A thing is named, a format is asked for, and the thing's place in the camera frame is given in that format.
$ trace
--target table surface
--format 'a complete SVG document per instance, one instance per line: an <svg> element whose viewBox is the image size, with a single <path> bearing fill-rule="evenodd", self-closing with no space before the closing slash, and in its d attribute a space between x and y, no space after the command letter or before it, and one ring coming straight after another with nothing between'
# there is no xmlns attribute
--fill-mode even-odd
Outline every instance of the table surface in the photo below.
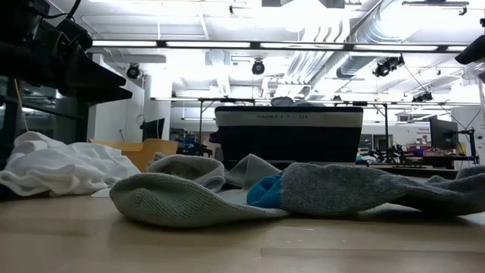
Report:
<svg viewBox="0 0 485 273"><path fill-rule="evenodd" d="M485 214L437 219L386 204L348 218L177 230L110 199L0 203L0 272L485 272Z"/></svg>

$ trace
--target workbench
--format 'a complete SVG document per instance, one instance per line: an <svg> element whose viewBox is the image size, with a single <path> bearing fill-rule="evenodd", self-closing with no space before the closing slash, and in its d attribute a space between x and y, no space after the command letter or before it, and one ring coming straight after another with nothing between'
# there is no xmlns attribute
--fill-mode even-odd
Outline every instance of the workbench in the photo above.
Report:
<svg viewBox="0 0 485 273"><path fill-rule="evenodd" d="M0 272L485 272L485 214L386 204L348 218L199 229L125 219L108 198L0 203Z"/></svg>

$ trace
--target blue sock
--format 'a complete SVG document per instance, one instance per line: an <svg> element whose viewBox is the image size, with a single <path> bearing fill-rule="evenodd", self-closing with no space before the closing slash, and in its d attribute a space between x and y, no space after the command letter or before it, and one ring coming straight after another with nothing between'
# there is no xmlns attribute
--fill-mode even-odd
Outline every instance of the blue sock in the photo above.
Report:
<svg viewBox="0 0 485 273"><path fill-rule="evenodd" d="M266 209L279 209L281 200L281 174L265 177L249 189L248 205Z"/></svg>

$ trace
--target security camera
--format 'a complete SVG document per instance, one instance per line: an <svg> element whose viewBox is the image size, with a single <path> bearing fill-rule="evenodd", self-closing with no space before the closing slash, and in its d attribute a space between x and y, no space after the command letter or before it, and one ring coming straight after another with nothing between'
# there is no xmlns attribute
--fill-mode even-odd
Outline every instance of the security camera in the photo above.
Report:
<svg viewBox="0 0 485 273"><path fill-rule="evenodd" d="M254 75L261 75L264 73L264 64L262 60L256 60L255 63L252 65L251 69Z"/></svg>
<svg viewBox="0 0 485 273"><path fill-rule="evenodd" d="M130 64L127 70L127 77L137 80L142 76L142 71L139 69L139 64Z"/></svg>

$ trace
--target white cloth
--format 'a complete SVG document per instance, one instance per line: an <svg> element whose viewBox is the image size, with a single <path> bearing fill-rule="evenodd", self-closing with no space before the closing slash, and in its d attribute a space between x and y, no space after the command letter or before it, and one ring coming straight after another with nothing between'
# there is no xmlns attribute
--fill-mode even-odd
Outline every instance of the white cloth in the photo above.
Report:
<svg viewBox="0 0 485 273"><path fill-rule="evenodd" d="M0 171L0 184L20 196L46 191L51 196L91 194L140 173L119 149L100 144L65 145L27 132L14 145L5 169Z"/></svg>

